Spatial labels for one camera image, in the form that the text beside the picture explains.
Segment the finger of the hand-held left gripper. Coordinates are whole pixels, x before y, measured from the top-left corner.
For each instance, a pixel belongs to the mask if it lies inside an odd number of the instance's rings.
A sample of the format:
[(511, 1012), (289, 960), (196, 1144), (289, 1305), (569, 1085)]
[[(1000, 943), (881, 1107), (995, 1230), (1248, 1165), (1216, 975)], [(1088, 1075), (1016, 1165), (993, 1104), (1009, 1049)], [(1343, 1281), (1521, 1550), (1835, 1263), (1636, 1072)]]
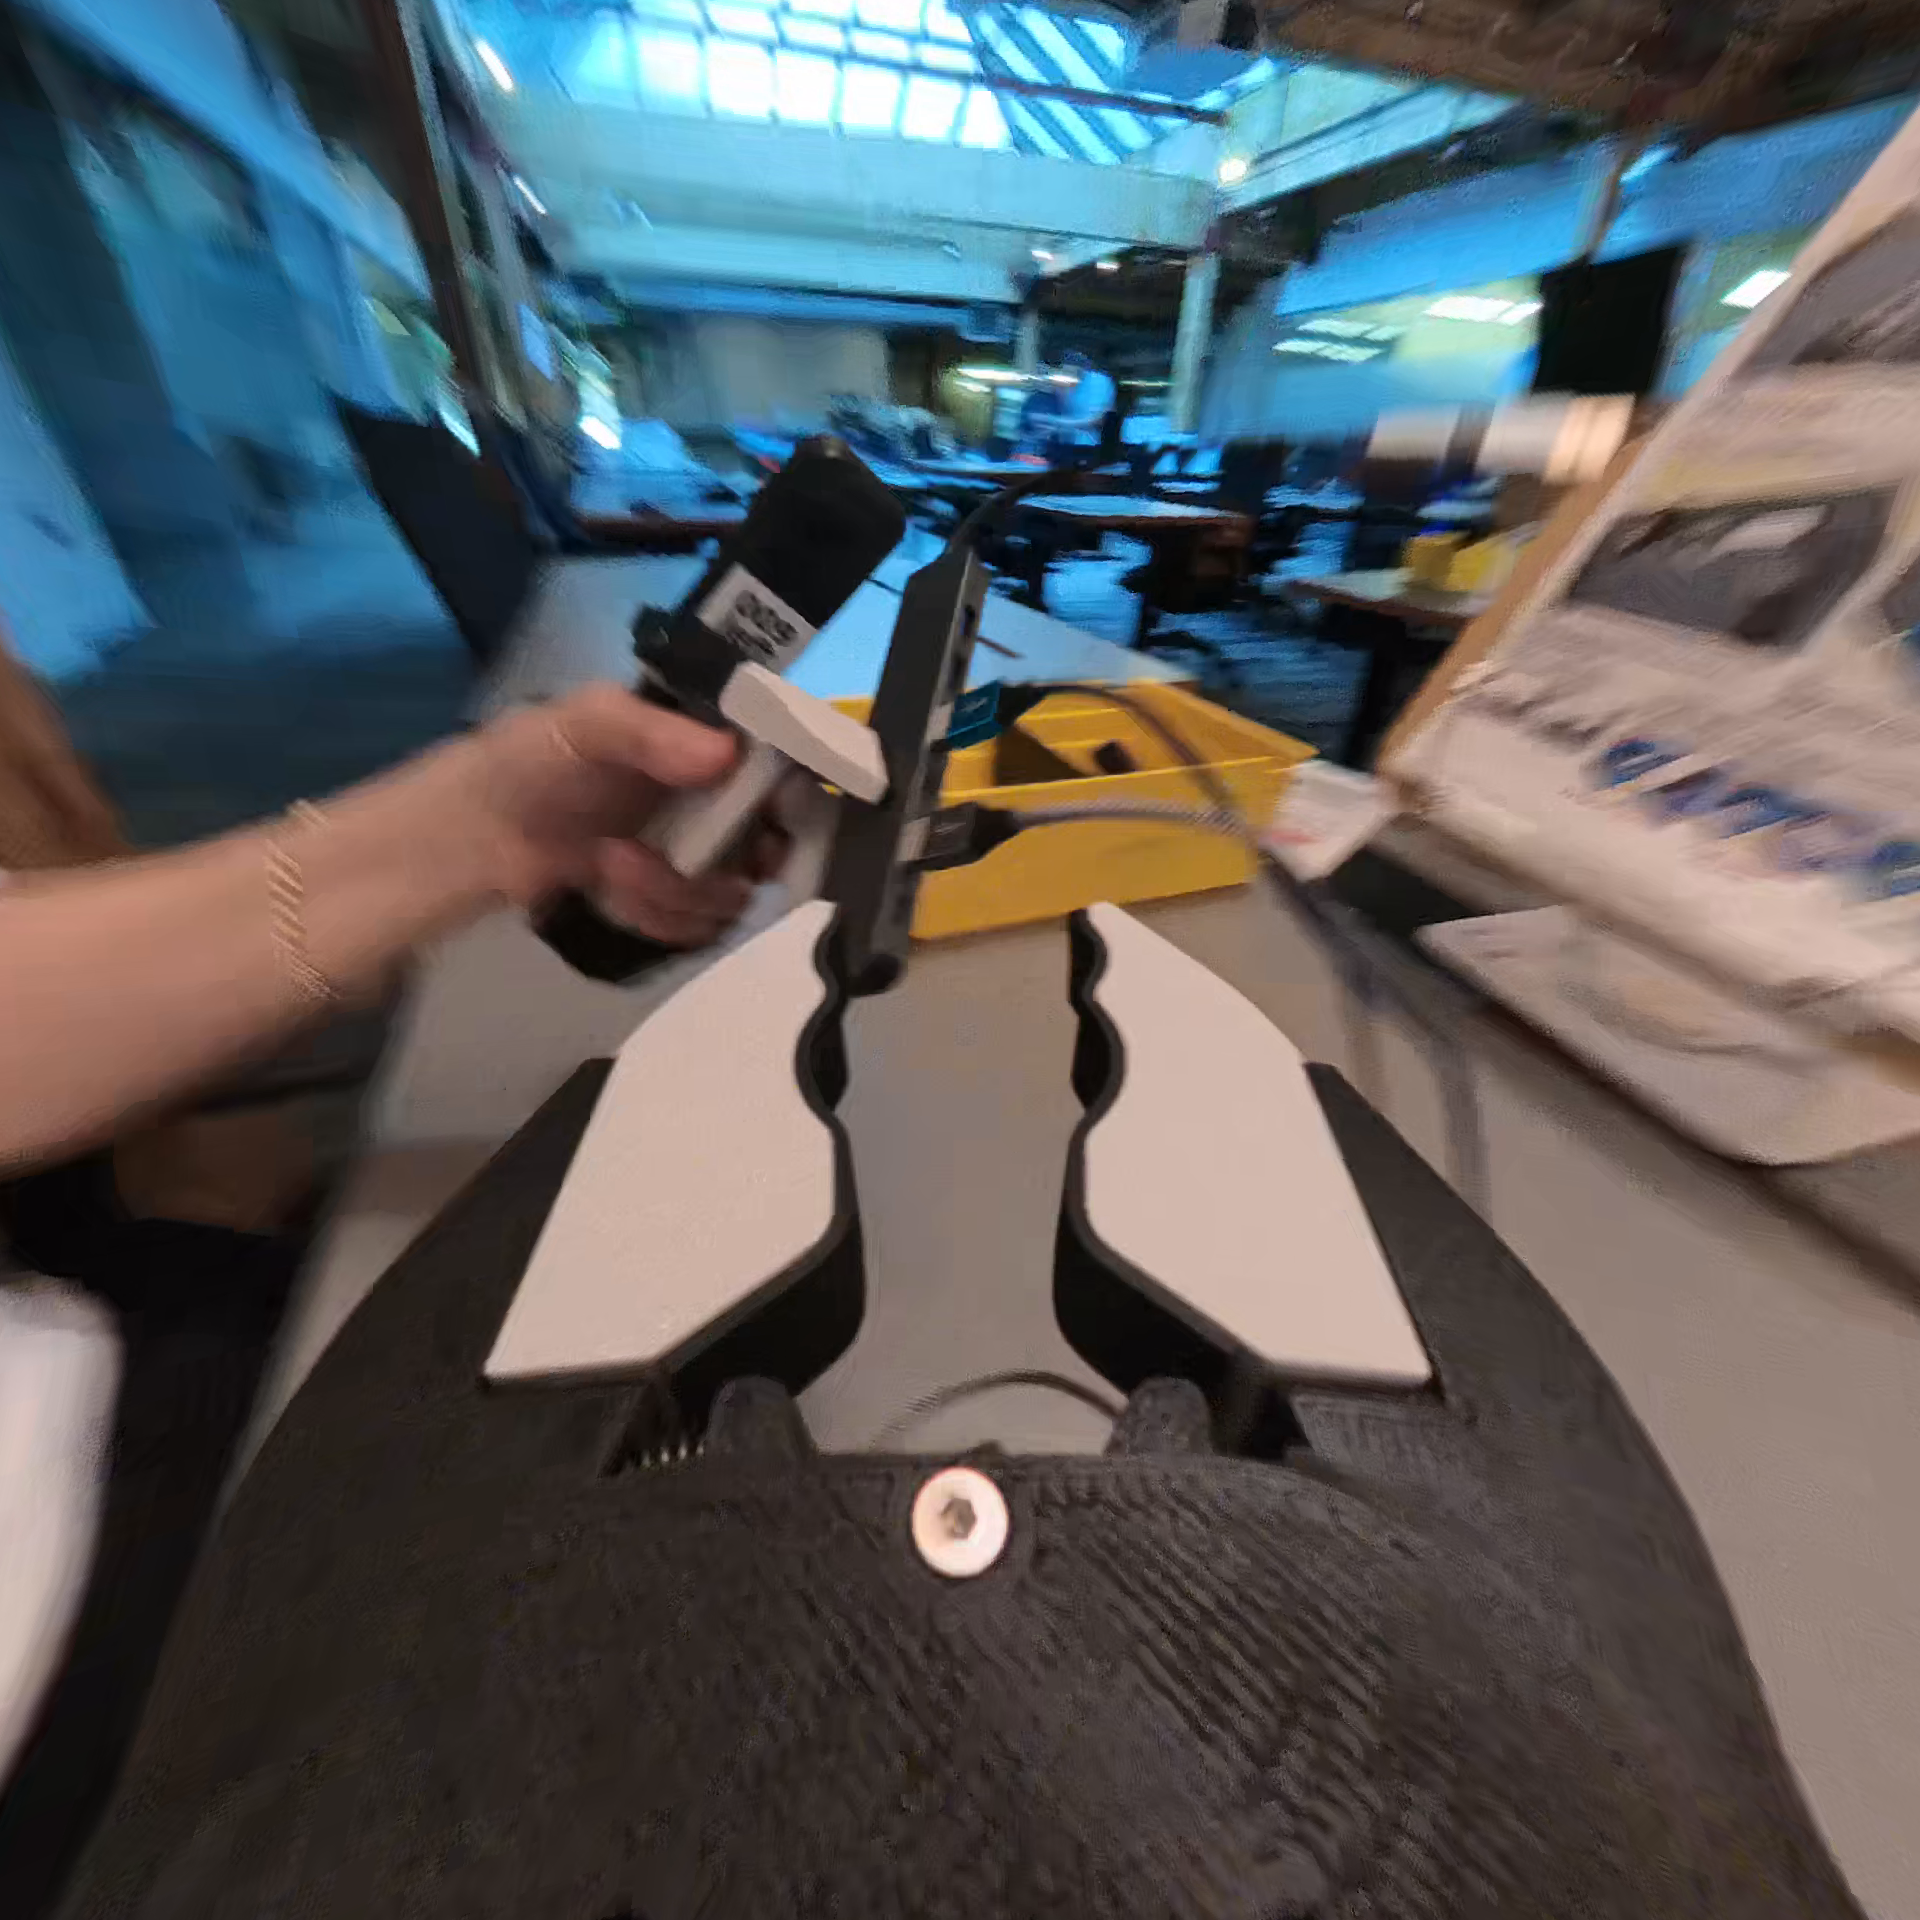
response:
[(721, 712), (754, 748), (802, 767), (823, 787), (872, 806), (889, 795), (881, 735), (762, 662), (731, 670), (721, 689)]

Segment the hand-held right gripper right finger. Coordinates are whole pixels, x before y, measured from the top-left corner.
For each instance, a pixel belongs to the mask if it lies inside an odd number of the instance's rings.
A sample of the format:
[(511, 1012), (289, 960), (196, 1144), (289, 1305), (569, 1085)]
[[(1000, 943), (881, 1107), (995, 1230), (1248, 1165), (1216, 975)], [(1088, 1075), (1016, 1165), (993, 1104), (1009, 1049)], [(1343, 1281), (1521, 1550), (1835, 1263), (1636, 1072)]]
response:
[(1426, 1388), (1433, 1363), (1307, 1059), (1115, 902), (1071, 920), (1072, 1092), (1055, 1309), (1113, 1385)]

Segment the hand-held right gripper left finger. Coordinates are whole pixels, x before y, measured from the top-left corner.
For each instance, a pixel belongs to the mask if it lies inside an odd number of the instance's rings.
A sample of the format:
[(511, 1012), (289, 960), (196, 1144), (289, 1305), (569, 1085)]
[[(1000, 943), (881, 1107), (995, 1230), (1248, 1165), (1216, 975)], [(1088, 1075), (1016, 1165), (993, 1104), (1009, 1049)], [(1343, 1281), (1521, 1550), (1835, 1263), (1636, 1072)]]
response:
[(486, 1360), (495, 1385), (811, 1385), (866, 1303), (838, 913), (793, 904), (624, 1040)]

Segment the grey slim usb hub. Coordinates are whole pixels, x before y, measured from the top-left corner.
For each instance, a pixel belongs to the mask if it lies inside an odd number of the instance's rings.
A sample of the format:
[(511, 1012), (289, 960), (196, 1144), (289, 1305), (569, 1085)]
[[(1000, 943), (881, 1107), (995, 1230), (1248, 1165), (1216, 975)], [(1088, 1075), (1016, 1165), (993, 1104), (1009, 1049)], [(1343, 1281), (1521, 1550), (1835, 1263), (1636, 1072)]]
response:
[(830, 960), (844, 992), (887, 992), (906, 968), (921, 889), (919, 856), (939, 806), (954, 705), (968, 684), (991, 574), (972, 544), (951, 544), (900, 595), (872, 705), (887, 790), (846, 800), (823, 899), (835, 908)]

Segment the yellow plastic bin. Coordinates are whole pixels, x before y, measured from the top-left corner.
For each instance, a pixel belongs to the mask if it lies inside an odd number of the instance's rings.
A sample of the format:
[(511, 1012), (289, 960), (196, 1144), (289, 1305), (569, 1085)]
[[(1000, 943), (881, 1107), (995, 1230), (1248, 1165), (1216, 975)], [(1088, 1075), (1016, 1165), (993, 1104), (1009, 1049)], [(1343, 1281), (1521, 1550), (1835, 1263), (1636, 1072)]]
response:
[(1063, 814), (979, 862), (919, 883), (919, 943), (1062, 920), (1095, 904), (1138, 904), (1233, 889), (1255, 862), (1225, 824), (1191, 824), (1223, 790), (1250, 827), (1270, 827), (1315, 748), (1215, 705), (1178, 684), (986, 684), (968, 695), (996, 712), (966, 715), (936, 800), (1024, 817)]

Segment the person's left forearm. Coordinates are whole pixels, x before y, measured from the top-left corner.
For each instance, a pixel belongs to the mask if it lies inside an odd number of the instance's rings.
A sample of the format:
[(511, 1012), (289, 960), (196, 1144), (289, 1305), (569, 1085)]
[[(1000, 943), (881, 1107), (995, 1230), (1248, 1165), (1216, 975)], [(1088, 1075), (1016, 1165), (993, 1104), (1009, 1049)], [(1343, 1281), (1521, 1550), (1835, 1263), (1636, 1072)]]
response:
[(4, 880), (3, 1160), (121, 1133), (486, 910), (449, 751), (169, 855)]

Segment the person's left hand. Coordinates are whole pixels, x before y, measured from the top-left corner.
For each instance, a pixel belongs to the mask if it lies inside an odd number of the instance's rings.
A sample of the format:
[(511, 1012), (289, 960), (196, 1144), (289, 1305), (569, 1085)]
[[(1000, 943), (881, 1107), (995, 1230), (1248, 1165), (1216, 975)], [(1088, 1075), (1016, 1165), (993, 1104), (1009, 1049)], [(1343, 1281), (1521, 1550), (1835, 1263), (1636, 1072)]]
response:
[(451, 748), (447, 806), (486, 899), (535, 910), (584, 894), (617, 925), (690, 950), (731, 931), (753, 884), (683, 878), (640, 832), (734, 764), (730, 732), (592, 685)]

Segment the wooden office desk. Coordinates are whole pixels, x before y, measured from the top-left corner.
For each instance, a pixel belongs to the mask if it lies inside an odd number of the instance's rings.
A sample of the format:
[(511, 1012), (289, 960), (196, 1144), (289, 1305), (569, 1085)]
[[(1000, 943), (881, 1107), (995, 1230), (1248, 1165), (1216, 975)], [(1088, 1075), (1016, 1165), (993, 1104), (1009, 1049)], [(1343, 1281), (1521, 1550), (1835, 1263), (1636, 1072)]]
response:
[(1027, 540), (1017, 569), (1024, 600), (1046, 605), (1048, 569), (1057, 558), (1094, 549), (1104, 536), (1127, 536), (1147, 549), (1143, 603), (1185, 608), (1193, 583), (1233, 579), (1254, 541), (1257, 517), (1190, 500), (1121, 493), (1067, 493), (1046, 486), (1016, 502), (1016, 533)]

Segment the black office chair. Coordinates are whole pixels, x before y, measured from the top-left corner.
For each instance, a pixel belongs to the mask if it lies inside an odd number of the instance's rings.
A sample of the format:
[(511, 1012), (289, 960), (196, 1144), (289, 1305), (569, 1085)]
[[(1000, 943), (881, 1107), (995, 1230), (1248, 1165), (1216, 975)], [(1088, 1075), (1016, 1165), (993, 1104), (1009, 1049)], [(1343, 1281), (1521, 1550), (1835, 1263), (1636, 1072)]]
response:
[(499, 660), (537, 584), (540, 551), (492, 469), (443, 422), (332, 399), (378, 504), (480, 668)]

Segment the paper sheet on table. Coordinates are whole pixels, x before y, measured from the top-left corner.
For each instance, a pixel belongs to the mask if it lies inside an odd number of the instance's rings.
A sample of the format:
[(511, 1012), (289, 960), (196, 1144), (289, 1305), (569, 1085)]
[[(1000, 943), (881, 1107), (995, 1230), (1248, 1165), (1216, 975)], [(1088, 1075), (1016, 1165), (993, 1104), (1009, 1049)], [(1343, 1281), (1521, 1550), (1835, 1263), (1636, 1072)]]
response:
[(1401, 811), (1390, 782), (1315, 756), (1284, 782), (1263, 848), (1298, 883), (1331, 880)]

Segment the white card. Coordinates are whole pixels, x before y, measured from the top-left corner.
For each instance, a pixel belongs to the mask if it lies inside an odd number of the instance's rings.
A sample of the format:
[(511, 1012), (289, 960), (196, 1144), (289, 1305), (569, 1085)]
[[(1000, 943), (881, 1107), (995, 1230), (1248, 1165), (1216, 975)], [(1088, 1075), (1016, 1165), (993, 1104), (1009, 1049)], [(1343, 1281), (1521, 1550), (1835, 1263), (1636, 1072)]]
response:
[(1916, 1144), (1916, 1067), (1747, 1004), (1564, 904), (1451, 918), (1418, 945), (1679, 1133), (1758, 1168)]

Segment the black monitor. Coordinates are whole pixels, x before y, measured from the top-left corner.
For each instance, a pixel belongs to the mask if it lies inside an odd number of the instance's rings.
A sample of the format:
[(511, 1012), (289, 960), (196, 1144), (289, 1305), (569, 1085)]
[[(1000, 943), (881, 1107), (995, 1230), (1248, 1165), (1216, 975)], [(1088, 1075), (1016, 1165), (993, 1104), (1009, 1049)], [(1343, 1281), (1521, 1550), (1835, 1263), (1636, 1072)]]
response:
[(1619, 259), (1577, 259), (1539, 277), (1534, 395), (1634, 398), (1654, 393), (1665, 360), (1686, 246)]

